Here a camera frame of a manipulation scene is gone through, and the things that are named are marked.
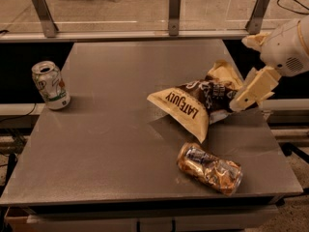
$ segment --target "gray table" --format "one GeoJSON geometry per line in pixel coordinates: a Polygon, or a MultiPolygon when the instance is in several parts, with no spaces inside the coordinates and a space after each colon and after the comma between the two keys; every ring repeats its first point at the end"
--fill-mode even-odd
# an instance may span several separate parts
{"type": "MultiPolygon", "coordinates": [[[[176,166],[180,148],[192,135],[146,98],[203,78],[218,59],[233,63],[220,40],[76,43],[63,68],[71,103],[61,111],[43,111],[0,204],[38,214],[49,208],[68,212],[67,207],[101,212],[119,203],[140,205],[138,210],[145,203],[154,205],[152,210],[155,204],[160,209],[176,203],[192,209],[198,203],[213,208],[216,202],[238,207],[241,200],[266,207],[286,194],[301,193],[257,108],[211,125],[204,142],[214,154],[243,167],[231,198],[176,166]]],[[[142,214],[120,217],[147,216],[142,214]]]]}

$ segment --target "can top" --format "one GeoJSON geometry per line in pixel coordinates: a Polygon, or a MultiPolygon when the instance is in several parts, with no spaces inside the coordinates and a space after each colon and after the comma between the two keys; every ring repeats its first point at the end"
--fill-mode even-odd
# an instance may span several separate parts
{"type": "Polygon", "coordinates": [[[32,72],[36,74],[49,73],[55,68],[55,64],[51,61],[42,61],[32,67],[32,72]]]}

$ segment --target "aluminum can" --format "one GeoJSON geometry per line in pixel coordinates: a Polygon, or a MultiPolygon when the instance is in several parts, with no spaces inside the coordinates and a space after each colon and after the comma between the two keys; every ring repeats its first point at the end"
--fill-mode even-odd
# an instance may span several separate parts
{"type": "Polygon", "coordinates": [[[177,165],[182,172],[227,196],[237,191],[243,175],[239,163],[220,159],[196,143],[183,145],[177,165]]]}
{"type": "Polygon", "coordinates": [[[53,62],[42,61],[33,66],[32,79],[49,109],[57,110],[69,104],[70,94],[60,69],[53,62]]]}

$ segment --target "chip bag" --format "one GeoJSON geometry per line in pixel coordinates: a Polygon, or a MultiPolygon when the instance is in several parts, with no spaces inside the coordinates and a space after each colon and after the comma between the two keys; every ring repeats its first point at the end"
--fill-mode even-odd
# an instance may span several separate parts
{"type": "Polygon", "coordinates": [[[233,112],[229,103],[241,87],[242,81],[234,68],[220,60],[205,79],[152,93],[147,99],[170,114],[202,143],[209,124],[233,112]]]}

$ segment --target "snack bag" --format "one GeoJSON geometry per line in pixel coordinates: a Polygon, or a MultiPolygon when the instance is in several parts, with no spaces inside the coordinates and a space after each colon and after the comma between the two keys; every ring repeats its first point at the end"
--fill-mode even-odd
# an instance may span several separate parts
{"type": "Polygon", "coordinates": [[[147,99],[203,142],[209,124],[226,118],[233,111],[229,103],[242,81],[226,61],[217,61],[205,79],[150,94],[147,99]]]}
{"type": "Polygon", "coordinates": [[[205,152],[196,143],[183,145],[177,165],[182,172],[228,196],[236,192],[242,179],[238,163],[205,152]]]}

